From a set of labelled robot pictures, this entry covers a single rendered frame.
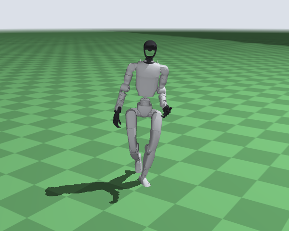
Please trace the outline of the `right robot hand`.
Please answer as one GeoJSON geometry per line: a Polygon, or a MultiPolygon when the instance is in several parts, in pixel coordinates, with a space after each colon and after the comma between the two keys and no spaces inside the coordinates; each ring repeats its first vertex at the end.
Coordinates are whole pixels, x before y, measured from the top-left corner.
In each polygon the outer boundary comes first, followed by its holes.
{"type": "Polygon", "coordinates": [[[114,110],[115,114],[114,114],[114,117],[113,117],[113,124],[117,127],[117,128],[121,128],[119,127],[118,125],[118,122],[121,124],[120,122],[120,119],[119,119],[119,113],[121,113],[121,107],[119,106],[118,107],[118,110],[114,110]]]}

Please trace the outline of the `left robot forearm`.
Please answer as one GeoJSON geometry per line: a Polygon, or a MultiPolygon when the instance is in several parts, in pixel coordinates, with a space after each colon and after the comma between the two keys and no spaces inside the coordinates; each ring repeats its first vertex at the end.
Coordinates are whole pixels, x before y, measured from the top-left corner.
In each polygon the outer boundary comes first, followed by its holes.
{"type": "Polygon", "coordinates": [[[164,93],[162,93],[162,94],[160,94],[159,96],[158,96],[158,98],[159,98],[159,102],[160,102],[160,106],[162,107],[162,109],[167,105],[167,100],[166,100],[166,92],[165,92],[165,94],[164,93]]]}

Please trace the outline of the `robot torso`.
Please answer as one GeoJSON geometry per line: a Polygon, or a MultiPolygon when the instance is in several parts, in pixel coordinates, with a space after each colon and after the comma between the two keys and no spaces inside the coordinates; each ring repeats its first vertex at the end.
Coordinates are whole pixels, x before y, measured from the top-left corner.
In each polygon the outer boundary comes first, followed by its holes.
{"type": "Polygon", "coordinates": [[[137,116],[151,117],[152,104],[147,97],[153,97],[158,89],[158,80],[160,75],[160,64],[146,64],[147,60],[138,61],[136,67],[136,89],[139,96],[143,96],[137,103],[137,116]]]}

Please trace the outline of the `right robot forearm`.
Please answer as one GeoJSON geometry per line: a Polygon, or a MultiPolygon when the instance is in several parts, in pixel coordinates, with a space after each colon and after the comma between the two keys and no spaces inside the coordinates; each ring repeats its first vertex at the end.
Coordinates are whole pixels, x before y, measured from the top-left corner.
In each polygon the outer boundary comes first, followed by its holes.
{"type": "MultiPolygon", "coordinates": [[[[122,85],[121,85],[122,86],[122,85]]],[[[121,88],[120,88],[121,89],[121,88]]],[[[115,110],[117,111],[118,110],[118,107],[120,106],[121,109],[122,109],[122,106],[124,104],[124,100],[125,100],[125,97],[126,97],[126,93],[125,92],[122,92],[121,90],[119,91],[119,96],[118,96],[118,99],[117,99],[117,103],[115,105],[115,110]]]]}

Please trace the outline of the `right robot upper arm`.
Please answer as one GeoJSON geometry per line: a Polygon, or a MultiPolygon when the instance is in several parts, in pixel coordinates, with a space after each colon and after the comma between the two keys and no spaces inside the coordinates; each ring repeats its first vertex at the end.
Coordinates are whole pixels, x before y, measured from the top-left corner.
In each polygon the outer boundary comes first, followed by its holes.
{"type": "Polygon", "coordinates": [[[122,84],[121,89],[120,89],[121,91],[128,92],[130,90],[129,84],[133,76],[132,72],[136,70],[136,67],[137,67],[137,63],[130,63],[128,65],[125,76],[124,76],[124,83],[122,84]]]}

